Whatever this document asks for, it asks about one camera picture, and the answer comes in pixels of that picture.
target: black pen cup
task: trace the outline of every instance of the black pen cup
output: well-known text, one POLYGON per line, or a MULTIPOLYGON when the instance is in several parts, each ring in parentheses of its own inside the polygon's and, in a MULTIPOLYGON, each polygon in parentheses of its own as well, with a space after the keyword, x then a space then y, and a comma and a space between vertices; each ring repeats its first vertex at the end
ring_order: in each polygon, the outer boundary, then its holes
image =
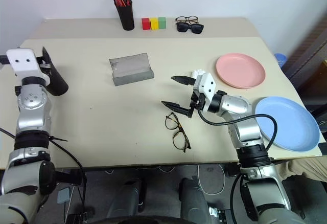
POLYGON ((133 2, 132 0, 127 0, 129 5, 125 7, 118 7, 116 5, 119 18, 121 19, 122 27, 126 31, 131 31, 134 29, 134 17, 133 17, 133 2))

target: pink plate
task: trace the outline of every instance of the pink plate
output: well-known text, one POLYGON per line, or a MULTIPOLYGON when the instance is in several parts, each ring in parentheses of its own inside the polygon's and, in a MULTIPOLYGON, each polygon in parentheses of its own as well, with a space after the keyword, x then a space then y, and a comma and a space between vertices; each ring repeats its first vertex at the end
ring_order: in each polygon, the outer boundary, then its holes
POLYGON ((263 66, 245 54, 225 54, 216 63, 218 76, 227 84, 237 88, 258 86, 265 80, 263 66))

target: lens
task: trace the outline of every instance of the lens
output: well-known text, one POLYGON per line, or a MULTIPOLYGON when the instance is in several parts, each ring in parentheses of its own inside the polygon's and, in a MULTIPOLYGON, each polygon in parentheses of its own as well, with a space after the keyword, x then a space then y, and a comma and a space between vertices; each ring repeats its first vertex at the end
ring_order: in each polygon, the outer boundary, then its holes
POLYGON ((200 34, 202 32, 202 30, 203 30, 203 27, 204 27, 203 25, 194 24, 194 25, 192 25, 191 30, 195 34, 200 34))
POLYGON ((183 150, 186 147, 185 136, 181 131, 174 134, 173 142, 175 147, 179 150, 183 150))
POLYGON ((189 17, 190 24, 198 23, 198 17, 197 16, 190 16, 189 17))
POLYGON ((167 129, 175 129, 178 127, 177 121, 174 119, 173 115, 170 115, 166 118, 165 125, 167 129))
POLYGON ((177 23, 176 25, 179 32, 186 32, 189 29, 189 25, 186 23, 177 23))
POLYGON ((186 18, 184 17, 184 16, 181 16, 181 17, 178 17, 177 19, 176 19, 176 22, 186 22, 186 18))

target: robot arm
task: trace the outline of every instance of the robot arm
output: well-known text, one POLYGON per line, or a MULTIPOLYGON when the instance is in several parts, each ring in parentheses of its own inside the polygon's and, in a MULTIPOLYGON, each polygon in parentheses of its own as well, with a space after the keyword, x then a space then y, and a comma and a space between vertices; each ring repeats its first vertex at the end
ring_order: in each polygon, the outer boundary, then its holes
MULTIPOLYGON (((225 92, 214 93, 216 84, 210 73, 197 79, 175 76, 173 80, 193 85, 190 109, 176 103, 162 103, 169 109, 192 117, 194 109, 215 113, 225 121, 233 121, 252 115, 251 103, 241 96, 230 96, 225 92)), ((228 133, 237 151, 241 174, 245 183, 241 196, 247 215, 259 223, 304 223, 292 211, 285 189, 278 178, 275 165, 270 162, 260 128, 255 118, 228 124, 228 133)))
POLYGON ((21 85, 15 87, 20 114, 14 151, 1 183, 0 223, 31 223, 59 180, 48 149, 51 103, 47 91, 62 95, 68 85, 45 48, 38 58, 30 49, 9 50, 1 61, 11 64, 21 85))

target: beige tabletop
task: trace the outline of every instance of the beige tabletop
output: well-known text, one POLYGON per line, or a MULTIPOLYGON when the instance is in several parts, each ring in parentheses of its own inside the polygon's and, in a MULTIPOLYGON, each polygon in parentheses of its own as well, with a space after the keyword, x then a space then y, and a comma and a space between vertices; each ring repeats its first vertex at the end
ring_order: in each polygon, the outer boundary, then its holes
MULTIPOLYGON (((179 33, 173 20, 167 29, 143 31, 141 20, 135 29, 122 30, 118 19, 49 20, 40 25, 22 47, 36 56, 45 46, 53 63, 69 84, 69 90, 52 101, 52 135, 85 167, 151 164, 187 164, 237 161, 226 126, 205 124, 194 113, 191 119, 178 118, 190 140, 186 153, 172 144, 173 131, 165 127, 170 110, 161 100, 188 107, 192 87, 173 81, 174 75, 190 75, 203 69, 211 72, 217 89, 242 95, 254 105, 264 97, 282 96, 301 105, 296 90, 280 70, 273 55, 253 25, 243 18, 203 19, 200 35, 179 33), (114 86, 109 58, 148 53, 154 79, 114 86), (265 81, 250 89, 236 89, 220 80, 215 71, 217 59, 226 53, 243 53, 258 60, 266 70, 265 81)), ((14 133, 18 108, 10 66, 0 71, 0 127, 14 133)), ((223 121, 213 114, 206 117, 223 121)), ((0 167, 7 164, 13 140, 0 135, 0 167)), ((63 152, 50 146, 56 167, 75 167, 63 152)), ((319 156, 318 147, 298 153, 272 146, 269 156, 291 159, 319 156)))

